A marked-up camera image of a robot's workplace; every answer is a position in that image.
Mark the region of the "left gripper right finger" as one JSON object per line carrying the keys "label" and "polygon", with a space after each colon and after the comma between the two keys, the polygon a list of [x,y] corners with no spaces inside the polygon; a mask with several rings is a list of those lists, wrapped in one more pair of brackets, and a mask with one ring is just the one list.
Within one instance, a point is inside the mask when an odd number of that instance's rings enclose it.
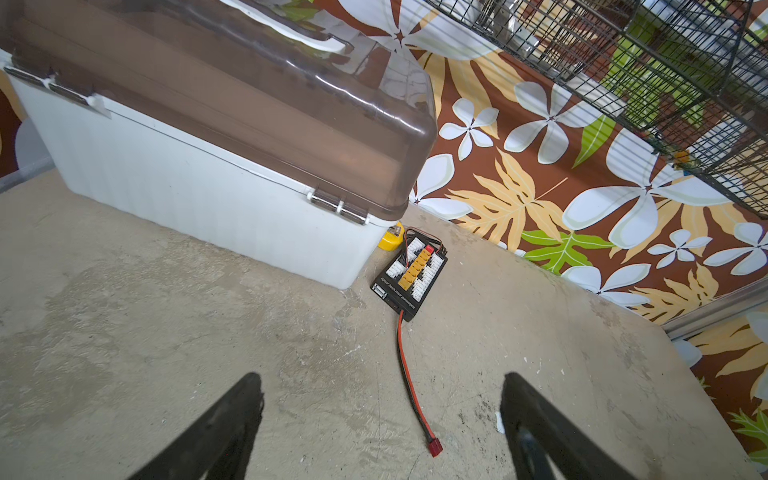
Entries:
{"label": "left gripper right finger", "polygon": [[518,479],[631,479],[520,374],[504,377],[500,417]]}

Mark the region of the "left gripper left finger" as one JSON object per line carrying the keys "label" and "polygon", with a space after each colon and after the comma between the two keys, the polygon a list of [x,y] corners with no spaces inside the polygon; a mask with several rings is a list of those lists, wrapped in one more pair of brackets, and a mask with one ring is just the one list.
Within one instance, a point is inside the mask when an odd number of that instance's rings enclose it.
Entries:
{"label": "left gripper left finger", "polygon": [[243,479],[262,421],[261,377],[249,372],[133,479]]}

